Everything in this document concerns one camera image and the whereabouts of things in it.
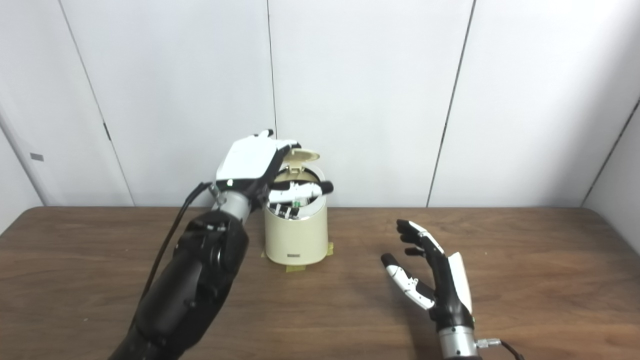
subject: wall seam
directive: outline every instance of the wall seam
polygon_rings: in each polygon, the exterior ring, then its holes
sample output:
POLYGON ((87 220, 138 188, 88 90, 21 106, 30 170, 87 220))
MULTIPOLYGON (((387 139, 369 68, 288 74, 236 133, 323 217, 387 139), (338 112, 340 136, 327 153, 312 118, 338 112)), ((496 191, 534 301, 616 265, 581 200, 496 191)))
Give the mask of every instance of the wall seam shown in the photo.
POLYGON ((436 163, 433 167, 433 176, 431 177, 431 184, 429 186, 429 195, 427 196, 426 207, 429 207, 431 201, 431 193, 433 192, 433 184, 436 181, 436 172, 438 171, 438 164, 440 163, 440 155, 442 153, 442 146, 444 145, 444 138, 447 134, 447 126, 449 125, 449 117, 451 116, 451 108, 453 107, 453 99, 456 95, 456 88, 458 87, 458 79, 460 78, 460 69, 462 68, 462 61, 465 57, 465 49, 467 48, 467 40, 469 38, 469 31, 471 29, 471 22, 474 18, 474 11, 476 10, 476 0, 471 4, 471 11, 469 13, 469 22, 467 23, 467 31, 465 32, 465 39, 462 42, 462 50, 460 51, 460 60, 458 61, 458 69, 456 70, 456 77, 453 81, 453 89, 451 90, 451 98, 449 99, 449 107, 447 108, 447 117, 444 120, 444 127, 442 128, 442 137, 440 139, 440 147, 438 148, 438 156, 436 157, 436 163))
POLYGON ((622 127, 622 130, 620 130, 620 134, 618 135, 616 141, 613 143, 613 146, 611 147, 611 150, 607 154, 607 157, 604 159, 604 162, 602 163, 602 166, 600 167, 600 170, 598 171, 598 174, 596 174, 596 177, 593 180, 593 182, 591 183, 591 186, 589 187, 589 190, 587 190, 587 194, 584 196, 584 199, 582 200, 582 203, 580 204, 581 208, 583 208, 585 203, 587 202, 587 199, 589 198, 589 195, 591 195, 591 191, 593 190, 593 187, 596 185, 596 182, 598 181, 598 179, 602 175, 602 172, 604 171, 604 168, 607 166, 609 160, 611 159, 611 155, 613 155, 613 152, 616 150, 616 147, 618 146, 618 143, 620 142, 620 138, 622 138, 622 135, 627 130, 627 127, 629 126, 629 123, 631 122, 631 119, 636 114, 636 110, 638 109, 638 105, 640 105, 640 98, 638 98, 638 101, 636 102, 636 105, 631 110, 631 114, 629 114, 629 118, 627 118, 627 121, 625 122, 625 125, 622 127))
MULTIPOLYGON (((82 55, 80 54, 80 48, 78 47, 78 44, 76 42, 76 37, 74 36, 74 32, 73 30, 71 30, 71 23, 69 23, 69 19, 67 17, 67 12, 65 11, 65 7, 62 5, 62 0, 58 0, 58 5, 60 6, 60 10, 62 11, 62 16, 65 19, 65 23, 67 24, 67 29, 69 30, 69 35, 71 36, 71 41, 73 41, 74 43, 74 47, 76 48, 76 53, 78 55, 78 58, 80 59, 80 64, 82 65, 82 69, 84 71, 84 76, 86 77, 87 83, 89 84, 89 89, 91 90, 91 95, 93 96, 93 101, 95 102, 95 105, 98 109, 98 113, 100 114, 100 119, 102 120, 102 125, 104 126, 105 130, 108 128, 108 125, 106 123, 106 121, 104 120, 104 115, 102 114, 102 108, 100 107, 100 103, 98 102, 98 97, 95 95, 95 90, 93 89, 93 83, 91 82, 91 78, 89 78, 89 72, 86 69, 86 66, 84 64, 84 59, 82 57, 82 55)), ((111 139, 111 136, 108 135, 109 138, 109 143, 111 144, 111 148, 113 149, 113 154, 116 157, 116 162, 118 163, 118 168, 120 169, 120 173, 122 174, 122 179, 124 180, 124 184, 127 187, 127 191, 129 192, 129 197, 131 198, 131 203, 133 204, 133 206, 136 205, 136 201, 133 199, 133 193, 131 192, 131 188, 129 187, 129 182, 127 181, 127 176, 125 176, 124 174, 124 169, 122 168, 122 163, 120 162, 120 157, 118 157, 118 152, 116 151, 116 147, 113 144, 113 141, 111 139)))

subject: white wall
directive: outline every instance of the white wall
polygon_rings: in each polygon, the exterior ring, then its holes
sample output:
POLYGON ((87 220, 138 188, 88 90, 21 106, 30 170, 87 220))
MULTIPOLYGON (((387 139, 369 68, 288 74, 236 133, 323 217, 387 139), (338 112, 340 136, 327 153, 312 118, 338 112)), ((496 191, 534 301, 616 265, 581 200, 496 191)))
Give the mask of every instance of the white wall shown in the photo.
POLYGON ((478 1, 429 206, 579 206, 640 95, 639 14, 478 1))
POLYGON ((585 207, 602 215, 640 253, 640 111, 629 122, 585 207))
POLYGON ((275 127, 265 0, 62 3, 136 205, 182 204, 275 127))
POLYGON ((45 204, 131 205, 58 2, 0 1, 0 49, 0 121, 45 204))
POLYGON ((0 130, 0 234, 25 210, 42 202, 0 130))
POLYGON ((270 0, 280 138, 332 206, 425 206, 471 0, 270 0))
MULTIPOLYGON (((267 127, 321 153, 332 206, 427 203, 472 0, 61 3, 0 3, 0 117, 46 204, 179 205, 267 127)), ((639 20, 478 1, 429 205, 579 206, 640 95, 639 20)))

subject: masking tape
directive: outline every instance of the masking tape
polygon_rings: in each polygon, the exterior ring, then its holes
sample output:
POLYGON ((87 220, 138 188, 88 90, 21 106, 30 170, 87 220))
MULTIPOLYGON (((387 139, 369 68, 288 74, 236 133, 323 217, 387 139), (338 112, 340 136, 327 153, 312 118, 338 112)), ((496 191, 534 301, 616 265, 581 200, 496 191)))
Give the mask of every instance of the masking tape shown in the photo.
POLYGON ((305 271, 306 268, 307 268, 306 265, 297 265, 297 266, 287 265, 287 272, 305 271))

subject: prosthetic hand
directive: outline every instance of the prosthetic hand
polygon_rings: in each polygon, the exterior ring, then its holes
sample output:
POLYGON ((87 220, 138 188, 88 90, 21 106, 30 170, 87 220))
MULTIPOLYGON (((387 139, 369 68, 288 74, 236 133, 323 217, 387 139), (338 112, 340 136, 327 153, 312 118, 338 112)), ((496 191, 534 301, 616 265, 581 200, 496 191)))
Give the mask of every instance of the prosthetic hand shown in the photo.
POLYGON ((524 360, 522 355, 499 339, 476 341, 474 338, 471 294, 460 253, 447 257, 434 237, 411 221, 398 220, 397 231, 402 242, 415 245, 406 249, 405 254, 422 256, 427 260, 433 272, 435 289, 400 267, 391 254, 382 255, 382 263, 404 294, 429 311, 429 317, 436 323, 444 359, 482 360, 478 355, 479 348, 503 345, 516 359, 524 360))
POLYGON ((244 259, 249 239, 243 226, 249 213, 264 206, 284 156, 300 147, 294 140, 271 139, 272 134, 265 130, 233 143, 216 173, 213 209, 187 225, 110 359, 178 359, 204 335, 244 259))

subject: brown wood tabletop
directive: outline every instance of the brown wood tabletop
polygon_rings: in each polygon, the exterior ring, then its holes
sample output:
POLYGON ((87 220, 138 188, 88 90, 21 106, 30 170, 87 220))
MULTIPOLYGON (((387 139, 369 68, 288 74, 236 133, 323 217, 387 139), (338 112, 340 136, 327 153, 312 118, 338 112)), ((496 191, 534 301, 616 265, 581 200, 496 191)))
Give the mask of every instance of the brown wood tabletop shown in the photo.
MULTIPOLYGON (((0 359, 107 358, 176 212, 23 214, 0 236, 0 359)), ((502 338, 527 360, 640 358, 640 259, 590 210, 334 208, 335 254, 290 273, 260 256, 264 222, 253 214, 232 293, 182 359, 440 359, 428 314, 380 263, 391 252, 433 283, 423 259, 403 255, 397 218, 463 254, 477 338, 502 338)), ((513 358, 503 348, 481 355, 513 358)))

